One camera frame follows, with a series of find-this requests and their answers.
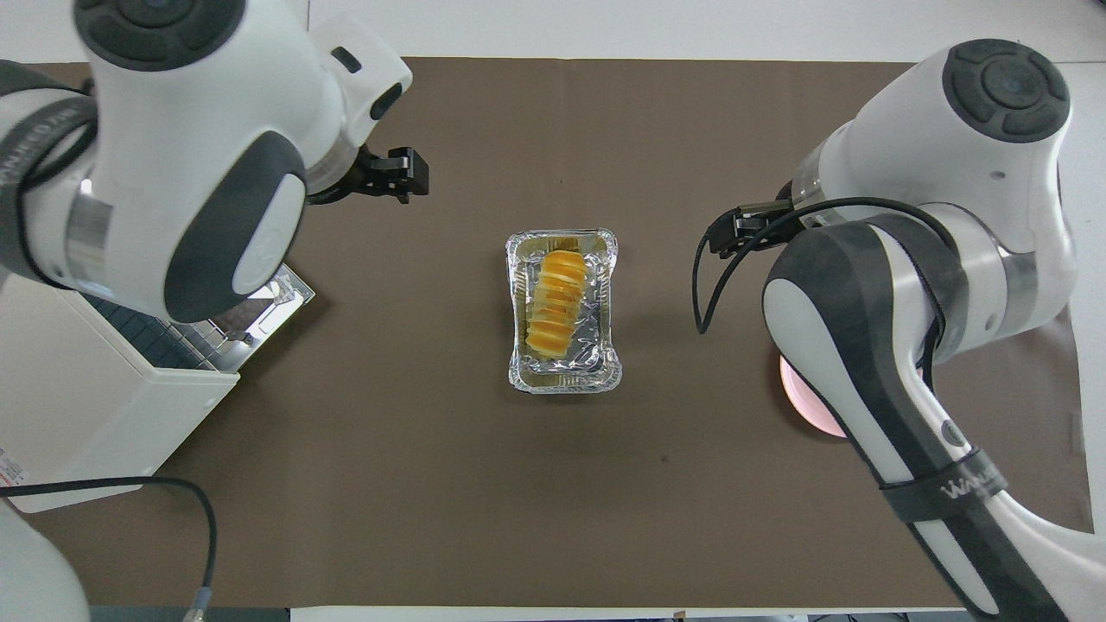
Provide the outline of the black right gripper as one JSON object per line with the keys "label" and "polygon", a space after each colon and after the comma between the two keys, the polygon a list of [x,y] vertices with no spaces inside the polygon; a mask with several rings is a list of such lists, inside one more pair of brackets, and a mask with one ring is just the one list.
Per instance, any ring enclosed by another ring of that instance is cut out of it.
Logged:
{"label": "black right gripper", "polygon": [[[803,197],[794,188],[794,180],[786,182],[778,191],[775,200],[786,200],[790,212],[797,212],[801,209],[814,207],[822,203],[822,195],[814,193]],[[717,255],[720,259],[731,258],[744,243],[762,232],[771,224],[770,212],[778,210],[778,203],[751,203],[739,205],[734,209],[723,212],[714,218],[714,222],[709,225],[707,230],[707,246],[710,253]],[[805,232],[817,225],[807,224],[804,217],[794,218],[787,222],[775,220],[772,222],[772,232]]]}

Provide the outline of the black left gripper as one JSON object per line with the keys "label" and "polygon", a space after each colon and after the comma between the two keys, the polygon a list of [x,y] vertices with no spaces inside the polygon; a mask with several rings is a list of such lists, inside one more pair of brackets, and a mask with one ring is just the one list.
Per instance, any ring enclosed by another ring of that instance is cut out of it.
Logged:
{"label": "black left gripper", "polygon": [[384,155],[375,155],[362,145],[340,182],[327,189],[307,194],[307,205],[333,204],[351,194],[392,197],[406,205],[411,197],[427,196],[429,190],[429,165],[414,147],[394,147]]}

